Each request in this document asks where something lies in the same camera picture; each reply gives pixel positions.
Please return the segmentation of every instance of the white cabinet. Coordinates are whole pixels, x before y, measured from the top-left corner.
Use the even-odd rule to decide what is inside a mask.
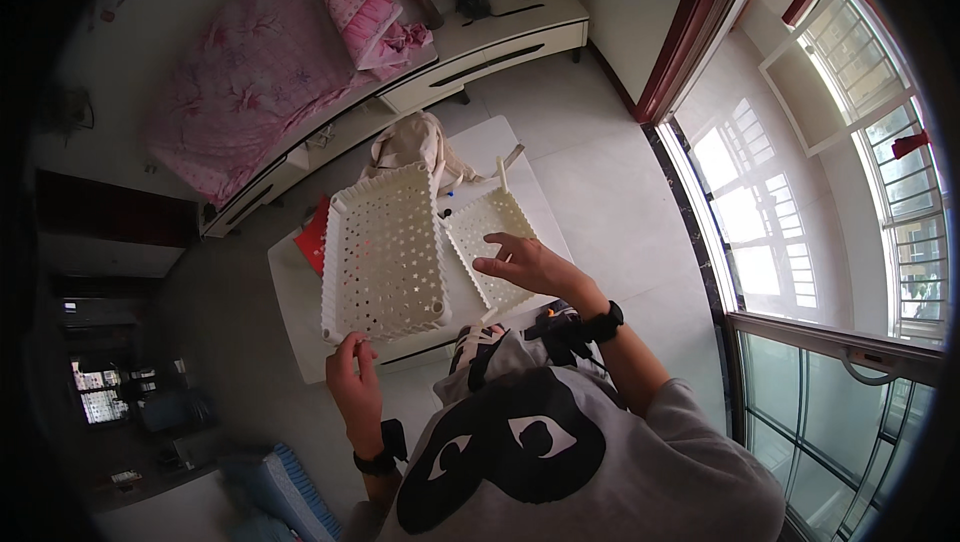
[[[443,27],[433,32],[436,62],[377,89],[365,88],[352,108],[347,105],[337,116],[318,117],[306,133],[295,134],[291,148],[270,160],[222,210],[203,207],[200,233],[226,236],[258,206],[276,199],[320,166],[406,115],[463,90],[469,81],[587,44],[590,15],[578,0],[490,0],[490,7],[495,16],[483,20],[445,15]],[[319,140],[317,131],[326,128],[330,128],[328,136]]]

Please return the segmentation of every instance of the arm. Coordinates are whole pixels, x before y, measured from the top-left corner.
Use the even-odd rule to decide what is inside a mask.
[[[532,293],[557,296],[570,303],[586,321],[606,314],[610,302],[594,279],[534,238],[487,234],[484,241],[500,245],[492,259],[475,259],[477,272],[499,277]],[[600,354],[630,411],[646,416],[657,390],[670,379],[664,365],[643,340],[624,324],[616,336],[600,344]]]
[[[372,461],[384,448],[380,433],[383,396],[374,370],[377,356],[366,335],[352,332],[343,339],[337,352],[326,358],[326,385],[343,416],[353,452],[364,461]],[[354,373],[354,357],[360,367],[359,375]],[[363,483],[366,498],[386,513],[401,487],[401,472],[393,469],[388,476],[363,474]]]

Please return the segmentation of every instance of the pink bedding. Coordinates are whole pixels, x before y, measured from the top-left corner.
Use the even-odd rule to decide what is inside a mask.
[[[387,80],[410,62],[410,49],[433,41],[422,23],[397,22],[403,8],[392,0],[323,0],[353,64]]]
[[[336,15],[345,7],[341,2]],[[371,71],[361,72],[344,43],[353,34],[342,37],[326,9],[322,0],[232,0],[162,87],[141,138],[218,209],[292,128],[352,88],[388,78],[402,68],[397,56],[431,40],[396,23],[390,9],[390,22],[374,28],[379,37],[367,49]],[[366,23],[356,18],[347,23]]]

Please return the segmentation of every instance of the black watch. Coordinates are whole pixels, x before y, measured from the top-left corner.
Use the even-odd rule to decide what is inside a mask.
[[[357,466],[357,469],[359,469],[361,473],[366,473],[368,476],[376,476],[378,478],[389,476],[397,469],[397,460],[394,458],[394,454],[386,448],[375,456],[373,460],[364,460],[354,452],[353,464]]]
[[[373,460],[364,460],[354,452],[353,464],[361,473],[383,478],[397,469],[397,459],[407,462],[407,441],[403,435],[403,424],[398,419],[381,421],[380,436],[383,438],[383,450]]]
[[[623,325],[623,311],[613,300],[609,301],[609,312],[598,314],[593,319],[583,321],[583,332],[596,344],[604,344],[617,335],[617,328]]]

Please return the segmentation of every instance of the beige cloth bag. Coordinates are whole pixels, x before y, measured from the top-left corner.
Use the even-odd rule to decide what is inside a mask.
[[[517,144],[504,161],[504,168],[509,167],[521,152],[523,145]],[[370,154],[372,160],[364,167],[357,181],[372,179],[384,171],[395,170],[418,161],[426,163],[427,169],[438,182],[438,197],[463,182],[479,184],[492,179],[477,174],[472,166],[461,161],[450,148],[440,120],[432,113],[424,111],[404,116],[383,130],[373,141]]]

